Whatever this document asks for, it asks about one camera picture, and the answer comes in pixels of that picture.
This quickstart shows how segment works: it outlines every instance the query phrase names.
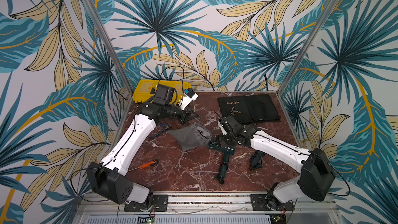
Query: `screwdriver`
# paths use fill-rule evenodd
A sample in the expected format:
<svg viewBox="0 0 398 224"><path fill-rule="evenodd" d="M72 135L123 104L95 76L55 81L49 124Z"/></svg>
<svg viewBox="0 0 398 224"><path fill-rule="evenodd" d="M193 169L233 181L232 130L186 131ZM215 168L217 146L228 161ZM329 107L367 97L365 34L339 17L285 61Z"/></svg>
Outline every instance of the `screwdriver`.
<svg viewBox="0 0 398 224"><path fill-rule="evenodd" d="M135 170L135 169L144 169L144 168L147 168L147 167L152 167L152 166L154 166L154 165L156 165L156 164L158 164L158 163L159 163L159 160L153 160L153 161L148 162L148 163L146 163L146 164L140 165L140 167L130 169L130 170L128 170L127 172L130 172L130 171Z"/></svg>

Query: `wallpaper wall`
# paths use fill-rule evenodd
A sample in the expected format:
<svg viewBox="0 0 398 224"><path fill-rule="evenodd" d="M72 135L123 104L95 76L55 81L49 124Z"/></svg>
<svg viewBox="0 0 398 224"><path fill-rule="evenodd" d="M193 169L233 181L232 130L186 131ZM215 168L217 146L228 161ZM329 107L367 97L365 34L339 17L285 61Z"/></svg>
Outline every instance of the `wallpaper wall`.
<svg viewBox="0 0 398 224"><path fill-rule="evenodd" d="M282 95L302 145L349 181L345 223L398 223L398 0L353 0L330 16ZM332 192L345 195L344 182Z"/></svg>
<svg viewBox="0 0 398 224"><path fill-rule="evenodd" d="M0 5L0 224L71 223L127 90L80 0Z"/></svg>
<svg viewBox="0 0 398 224"><path fill-rule="evenodd" d="M201 90L237 91L264 90L265 75L279 87L327 0L112 1L98 11L133 88L185 76Z"/></svg>

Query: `gray fabric bag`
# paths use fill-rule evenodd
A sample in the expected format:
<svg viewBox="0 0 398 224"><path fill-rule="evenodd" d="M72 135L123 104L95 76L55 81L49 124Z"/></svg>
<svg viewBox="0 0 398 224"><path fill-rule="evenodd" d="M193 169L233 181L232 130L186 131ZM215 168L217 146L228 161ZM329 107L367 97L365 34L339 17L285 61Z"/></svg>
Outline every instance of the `gray fabric bag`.
<svg viewBox="0 0 398 224"><path fill-rule="evenodd" d="M183 152L195 147L206 147L211 140L211 132L198 123L167 132L175 137Z"/></svg>

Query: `orange screwdriver handle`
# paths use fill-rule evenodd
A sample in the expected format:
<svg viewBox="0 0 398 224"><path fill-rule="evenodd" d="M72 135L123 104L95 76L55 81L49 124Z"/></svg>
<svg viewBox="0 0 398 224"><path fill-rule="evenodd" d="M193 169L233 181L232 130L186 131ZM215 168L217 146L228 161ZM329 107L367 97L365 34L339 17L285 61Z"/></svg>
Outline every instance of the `orange screwdriver handle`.
<svg viewBox="0 0 398 224"><path fill-rule="evenodd" d="M153 160L153 161L151 161L151 162L149 162L149 163L140 165L140 169L144 169L144 168L147 168L147 167L149 167L149 166L154 166L154 165L156 165L156 164L158 164L158 163L159 163L158 160Z"/></svg>

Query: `black drawstring bag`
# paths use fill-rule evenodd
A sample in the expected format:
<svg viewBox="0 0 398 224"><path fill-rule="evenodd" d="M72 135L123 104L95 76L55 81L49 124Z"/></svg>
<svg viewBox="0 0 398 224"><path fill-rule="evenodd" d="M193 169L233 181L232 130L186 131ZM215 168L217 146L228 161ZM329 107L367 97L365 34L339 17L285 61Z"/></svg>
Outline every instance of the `black drawstring bag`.
<svg viewBox="0 0 398 224"><path fill-rule="evenodd" d="M240 124L280 122L269 94L217 98L223 117L233 116Z"/></svg>

